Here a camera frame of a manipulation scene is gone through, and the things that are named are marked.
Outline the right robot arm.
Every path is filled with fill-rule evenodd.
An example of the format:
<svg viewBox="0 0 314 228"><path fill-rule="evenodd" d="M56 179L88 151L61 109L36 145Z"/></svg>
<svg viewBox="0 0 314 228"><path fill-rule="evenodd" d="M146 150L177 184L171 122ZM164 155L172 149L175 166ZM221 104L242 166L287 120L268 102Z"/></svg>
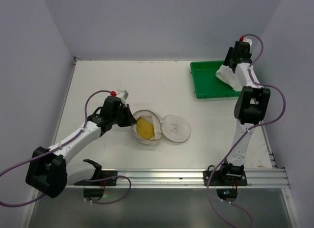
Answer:
<svg viewBox="0 0 314 228"><path fill-rule="evenodd" d="M223 160L218 171L214 173L215 185L234 186L247 185L244 172L245 156L254 127L263 121L270 89L263 87L255 80L251 60L252 41L240 38L230 47L216 77L240 93L235 104L234 117L236 131L232 150Z"/></svg>

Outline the white mesh laundry bag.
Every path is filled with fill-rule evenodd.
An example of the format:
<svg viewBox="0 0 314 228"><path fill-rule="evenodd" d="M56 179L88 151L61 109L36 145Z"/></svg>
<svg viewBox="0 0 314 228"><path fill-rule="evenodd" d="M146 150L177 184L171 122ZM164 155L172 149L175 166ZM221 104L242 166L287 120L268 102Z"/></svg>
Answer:
<svg viewBox="0 0 314 228"><path fill-rule="evenodd" d="M173 143L183 143L187 141L191 134L191 128L188 121L178 115L169 114L160 118L151 110L139 110L133 114L137 120L143 117L151 122L154 126L155 136L149 140L140 137L136 132L136 124L132 125L133 135L136 140L145 145L156 145L161 138L165 137Z"/></svg>

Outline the white bra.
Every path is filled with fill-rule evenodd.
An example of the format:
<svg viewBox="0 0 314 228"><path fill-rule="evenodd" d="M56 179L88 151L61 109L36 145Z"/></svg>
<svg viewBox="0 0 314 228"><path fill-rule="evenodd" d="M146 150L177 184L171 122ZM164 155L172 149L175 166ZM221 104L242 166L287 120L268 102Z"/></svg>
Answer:
<svg viewBox="0 0 314 228"><path fill-rule="evenodd" d="M230 86L233 91L240 92L242 86L238 77L229 66L221 65L215 73L216 78Z"/></svg>

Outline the yellow bra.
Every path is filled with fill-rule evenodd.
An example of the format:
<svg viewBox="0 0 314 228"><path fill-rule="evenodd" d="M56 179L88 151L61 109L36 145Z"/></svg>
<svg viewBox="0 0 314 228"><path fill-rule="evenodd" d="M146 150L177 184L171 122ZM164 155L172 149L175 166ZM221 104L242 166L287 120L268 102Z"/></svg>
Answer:
<svg viewBox="0 0 314 228"><path fill-rule="evenodd" d="M136 132L140 137L146 140L155 136L153 124L141 116L137 119Z"/></svg>

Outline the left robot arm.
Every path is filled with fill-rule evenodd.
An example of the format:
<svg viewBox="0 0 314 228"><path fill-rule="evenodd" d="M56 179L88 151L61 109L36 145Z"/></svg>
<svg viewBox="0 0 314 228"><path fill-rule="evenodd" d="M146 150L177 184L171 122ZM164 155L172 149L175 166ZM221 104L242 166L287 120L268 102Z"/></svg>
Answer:
<svg viewBox="0 0 314 228"><path fill-rule="evenodd" d="M82 167L68 167L70 161L86 146L111 130L113 125L129 127L136 124L129 105L128 93L121 91L108 96L103 106L97 108L85 123L64 140L34 150L26 174L26 183L50 198L61 194L67 185L77 182L102 184L102 166L84 159Z"/></svg>

